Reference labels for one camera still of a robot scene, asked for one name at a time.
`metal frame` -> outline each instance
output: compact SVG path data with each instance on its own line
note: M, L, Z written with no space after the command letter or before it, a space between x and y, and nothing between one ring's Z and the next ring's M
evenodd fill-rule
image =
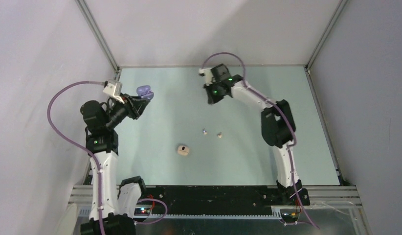
M334 27L334 25L336 24L336 21L338 20L339 16L342 14L346 4L349 2L349 0L341 0L338 3L338 6L335 9L334 14L332 15L331 19L328 22L328 25L326 26L325 30L323 31L322 36L319 39L319 42L317 43L315 49L312 52L312 55L308 61L308 63L306 64L306 68L311 68L313 63L315 62L315 59L317 58L321 48L323 47L323 45L326 42L326 39L328 38L328 36L330 35L332 28Z
M309 193L311 209L362 209L361 199L355 186L303 186ZM71 191L69 204L90 206L93 200L91 185L75 185ZM274 209L294 209L295 206L273 206Z
M305 74L306 74L306 78L308 79L309 88L310 88L312 96L313 96L313 101L314 101L315 106L316 106L316 111L318 113L320 123L322 124L322 130L323 130L323 133L325 134L325 138L326 138L326 142L328 144L329 152L331 153L332 161L334 162L336 172L337 172L339 180L340 180L340 182L342 184L344 180L342 178L343 175L342 175L342 172L341 172L341 169L340 169L341 166L340 166L340 163L339 163L339 159L335 154L335 150L334 150L334 147L333 147L333 144L332 144L331 136L330 136L330 134L328 132L328 127L326 125L326 121L325 121L325 118L323 116L323 112L322 112L322 109L321 109L321 106L320 106L320 103L319 103L319 99L317 97L316 90L315 90L315 87L314 87L313 82L312 82L311 73L307 68L305 68Z
M119 65L116 63L116 60L114 59L114 56L112 52L110 51L110 48L103 37L102 32L99 29L99 26L97 26L96 20L93 17L93 14L90 12L89 6L87 5L85 0L76 0L77 5L79 6L80 11L82 12L83 16L85 17L85 20L87 24L90 27L90 30L92 31L93 35L96 37L97 43L101 47L103 53L105 54L106 58L108 59L110 65L112 66L112 69L115 73L118 73L119 71Z

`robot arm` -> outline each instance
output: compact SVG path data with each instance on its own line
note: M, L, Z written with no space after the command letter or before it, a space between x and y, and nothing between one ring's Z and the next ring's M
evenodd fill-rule
M90 158L94 179L93 201L89 214L90 222L81 226L83 235L101 234L98 221L100 210L106 232L119 235L135 234L133 216L137 201L146 187L139 176L133 177L122 181L117 193L118 136L114 129L126 117L138 119L154 93L149 86L142 86L136 90L137 96L130 96L122 94L121 88L120 82L109 80L105 83L103 92L113 101L112 106L107 104L106 110L95 100L86 102L80 109L87 125L86 148L96 156L100 165L98 172L96 162Z
M229 95L232 98L253 107L261 113L262 136L266 143L272 146L277 164L277 184L287 191L289 197L294 195L291 190L293 181L291 180L291 165L288 153L288 146L292 144L293 137L280 114L273 105L277 105L285 114L292 126L296 129L291 115L289 104L282 100L280 102L267 99L258 90L250 86L240 75L231 76L228 68L220 64L211 69L200 69L199 75L205 78L204 88L207 91L208 104L213 105ZM301 188L301 182L293 166L295 184Z

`light blue table surface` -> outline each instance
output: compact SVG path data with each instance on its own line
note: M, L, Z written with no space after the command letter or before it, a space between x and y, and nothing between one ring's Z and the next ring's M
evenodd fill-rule
M242 74L242 69L230 72ZM247 67L246 79L263 94L289 102L302 183L338 185L303 68ZM138 86L150 85L155 97L139 120L125 119L116 128L118 183L140 175L147 185L276 184L273 153L261 136L260 113L228 96L208 105L198 68L123 69L120 81L124 93L135 95ZM180 144L190 148L188 156L177 153Z

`small object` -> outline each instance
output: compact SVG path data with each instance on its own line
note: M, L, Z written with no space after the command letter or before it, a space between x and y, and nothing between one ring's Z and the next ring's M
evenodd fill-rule
M151 100L154 98L154 93L151 91L151 86L140 86L136 89L136 93L138 96L144 99Z
M189 154L189 148L185 145L180 145L178 147L178 154L187 156Z

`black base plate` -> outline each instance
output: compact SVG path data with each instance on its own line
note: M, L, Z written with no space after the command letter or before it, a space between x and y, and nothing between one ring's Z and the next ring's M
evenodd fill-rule
M147 186L146 190L142 198L152 195L175 215L269 215L271 206L295 205L295 197L286 198L280 189L268 186ZM310 205L305 188L299 195L303 205ZM163 206L157 204L153 213L163 214Z

